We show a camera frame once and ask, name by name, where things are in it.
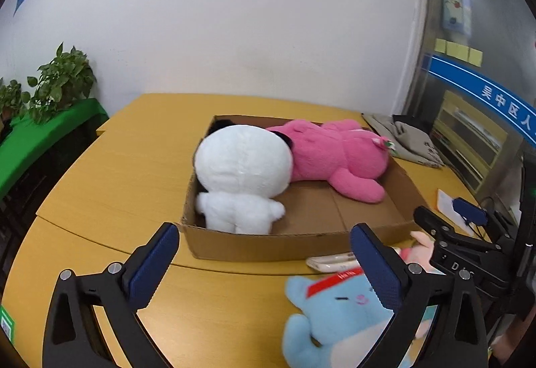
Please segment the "pink and teal plush toy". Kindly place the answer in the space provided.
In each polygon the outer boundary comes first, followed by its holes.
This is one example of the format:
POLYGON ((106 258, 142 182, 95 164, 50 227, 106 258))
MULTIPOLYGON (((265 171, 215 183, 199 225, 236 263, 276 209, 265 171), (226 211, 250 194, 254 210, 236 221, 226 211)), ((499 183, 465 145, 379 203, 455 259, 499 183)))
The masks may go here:
MULTIPOLYGON (((427 273, 442 275, 443 272, 439 271, 430 264, 434 247, 433 240, 426 233, 421 231, 411 231, 410 236, 413 240, 410 247, 394 248, 397 254, 399 254, 400 258, 402 258, 407 265, 415 263, 420 265, 427 273)), ((415 335, 416 339, 424 338, 424 336, 427 335, 430 330, 435 312, 436 307, 432 305, 425 309, 421 323, 415 335)))

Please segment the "blue plush toy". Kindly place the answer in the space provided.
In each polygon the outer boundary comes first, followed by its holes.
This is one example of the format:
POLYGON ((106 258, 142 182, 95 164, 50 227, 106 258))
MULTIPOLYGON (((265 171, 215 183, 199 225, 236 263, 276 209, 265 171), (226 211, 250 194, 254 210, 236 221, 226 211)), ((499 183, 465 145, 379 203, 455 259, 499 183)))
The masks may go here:
POLYGON ((316 281, 292 276, 285 295, 300 310, 282 336, 291 367, 357 367, 393 317, 361 267, 316 281))

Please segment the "pink bear plush toy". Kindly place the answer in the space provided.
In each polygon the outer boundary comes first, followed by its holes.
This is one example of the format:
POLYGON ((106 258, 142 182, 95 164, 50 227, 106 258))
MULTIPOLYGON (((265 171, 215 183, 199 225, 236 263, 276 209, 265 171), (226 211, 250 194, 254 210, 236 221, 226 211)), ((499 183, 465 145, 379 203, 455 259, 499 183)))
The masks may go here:
POLYGON ((288 121, 269 130, 292 140, 292 181, 326 181, 346 198, 368 204, 383 201, 378 179, 387 170, 394 143, 364 129, 358 121, 322 125, 288 121))

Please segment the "clear white phone case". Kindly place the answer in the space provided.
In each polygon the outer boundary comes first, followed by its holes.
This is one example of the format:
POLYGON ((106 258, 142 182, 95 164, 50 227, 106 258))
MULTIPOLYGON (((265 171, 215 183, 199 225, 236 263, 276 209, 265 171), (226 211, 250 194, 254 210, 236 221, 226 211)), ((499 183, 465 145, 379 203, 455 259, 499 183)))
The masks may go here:
POLYGON ((313 256, 307 258, 305 264, 322 274, 339 273, 360 266, 353 253, 313 256))

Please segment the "white plush toy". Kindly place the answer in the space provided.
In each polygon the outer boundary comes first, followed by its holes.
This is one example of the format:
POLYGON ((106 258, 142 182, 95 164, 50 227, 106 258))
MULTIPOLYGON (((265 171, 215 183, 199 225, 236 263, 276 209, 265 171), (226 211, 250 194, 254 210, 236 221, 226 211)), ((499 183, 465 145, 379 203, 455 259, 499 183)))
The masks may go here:
POLYGON ((281 132, 217 120, 194 154, 203 187, 195 200, 206 228, 268 235, 285 215, 281 195, 292 178, 292 139, 281 132))

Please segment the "white paper packet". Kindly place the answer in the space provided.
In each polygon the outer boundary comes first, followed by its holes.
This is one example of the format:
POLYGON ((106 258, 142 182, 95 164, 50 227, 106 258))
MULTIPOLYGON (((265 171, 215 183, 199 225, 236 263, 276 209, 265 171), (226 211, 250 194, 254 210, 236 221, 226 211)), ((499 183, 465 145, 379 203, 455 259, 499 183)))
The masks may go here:
POLYGON ((463 198, 453 199, 441 189, 437 190, 436 209, 468 236, 474 234, 471 223, 485 225, 486 215, 481 208, 463 198))

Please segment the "yellow metal rack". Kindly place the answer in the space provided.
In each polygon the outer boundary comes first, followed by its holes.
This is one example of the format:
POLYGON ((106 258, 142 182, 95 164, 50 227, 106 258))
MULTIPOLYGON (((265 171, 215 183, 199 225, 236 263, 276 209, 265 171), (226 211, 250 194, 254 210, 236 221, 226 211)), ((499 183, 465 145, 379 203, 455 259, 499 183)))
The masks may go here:
POLYGON ((430 137, 479 200, 495 193, 522 147, 516 132, 450 90, 443 94, 430 137))

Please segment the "grey cloth bag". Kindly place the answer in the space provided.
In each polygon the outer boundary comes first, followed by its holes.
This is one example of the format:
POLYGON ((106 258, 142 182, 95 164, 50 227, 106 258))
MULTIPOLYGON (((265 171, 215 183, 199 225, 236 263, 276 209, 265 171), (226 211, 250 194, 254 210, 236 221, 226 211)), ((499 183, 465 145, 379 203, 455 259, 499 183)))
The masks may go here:
POLYGON ((385 136, 394 143, 395 158, 426 167, 439 168, 444 165, 425 131, 404 121, 396 121, 393 116, 371 113, 363 113, 361 116, 378 135, 385 136))

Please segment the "yellow sticky notes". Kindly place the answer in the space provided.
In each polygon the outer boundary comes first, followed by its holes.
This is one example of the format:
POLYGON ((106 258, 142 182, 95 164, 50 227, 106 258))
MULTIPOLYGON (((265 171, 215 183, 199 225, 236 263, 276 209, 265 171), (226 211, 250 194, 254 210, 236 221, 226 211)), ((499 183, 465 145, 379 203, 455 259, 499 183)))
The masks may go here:
POLYGON ((483 52, 470 46, 449 42, 447 40, 436 38, 434 43, 434 51, 446 54, 457 60, 468 62, 468 64, 480 68, 483 61, 483 52))

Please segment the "green covered side table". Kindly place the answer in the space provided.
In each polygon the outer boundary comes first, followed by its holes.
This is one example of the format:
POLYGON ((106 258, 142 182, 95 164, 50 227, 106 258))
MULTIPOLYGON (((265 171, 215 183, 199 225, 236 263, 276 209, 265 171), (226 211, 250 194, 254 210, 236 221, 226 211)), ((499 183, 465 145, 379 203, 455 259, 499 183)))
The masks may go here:
POLYGON ((97 99, 85 99, 43 124, 29 117, 12 122, 12 131, 1 143, 1 199, 20 177, 56 142, 87 121, 108 120, 97 99))

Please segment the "brown cardboard box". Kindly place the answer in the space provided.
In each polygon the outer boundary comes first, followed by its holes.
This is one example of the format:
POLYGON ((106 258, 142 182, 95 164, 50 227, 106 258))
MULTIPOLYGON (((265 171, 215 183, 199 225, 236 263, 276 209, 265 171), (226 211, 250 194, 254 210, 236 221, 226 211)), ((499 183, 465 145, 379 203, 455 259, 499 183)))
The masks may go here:
MULTIPOLYGON (((235 124, 269 130, 290 120, 217 116, 235 124)), ((346 198, 326 181, 291 183, 275 197, 285 207, 285 215, 273 223, 268 235, 240 235, 206 228, 204 215, 195 208, 203 191, 193 172, 186 193, 182 229, 196 258, 231 262, 302 260, 310 256, 338 254, 349 250, 349 233, 357 223, 365 223, 386 244, 402 242, 416 229, 413 211, 424 198, 406 171, 393 159, 378 179, 385 190, 382 202, 368 204, 346 198)))

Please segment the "cartoon poster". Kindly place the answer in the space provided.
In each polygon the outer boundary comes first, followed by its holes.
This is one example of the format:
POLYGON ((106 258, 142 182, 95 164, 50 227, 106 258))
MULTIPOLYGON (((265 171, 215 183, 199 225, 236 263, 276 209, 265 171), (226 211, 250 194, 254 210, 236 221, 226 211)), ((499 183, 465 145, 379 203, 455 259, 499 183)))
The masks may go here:
POLYGON ((471 0, 443 0, 443 29, 471 36, 471 0))

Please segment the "green potted plant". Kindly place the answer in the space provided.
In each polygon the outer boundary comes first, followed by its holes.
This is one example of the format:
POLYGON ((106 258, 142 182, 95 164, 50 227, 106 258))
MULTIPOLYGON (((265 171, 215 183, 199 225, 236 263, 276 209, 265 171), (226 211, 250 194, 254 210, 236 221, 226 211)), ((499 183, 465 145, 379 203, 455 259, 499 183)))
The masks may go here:
POLYGON ((37 77, 26 79, 33 93, 25 103, 35 123, 46 123, 78 101, 88 99, 96 84, 87 55, 75 46, 66 51, 64 43, 57 47, 55 57, 37 71, 37 77))

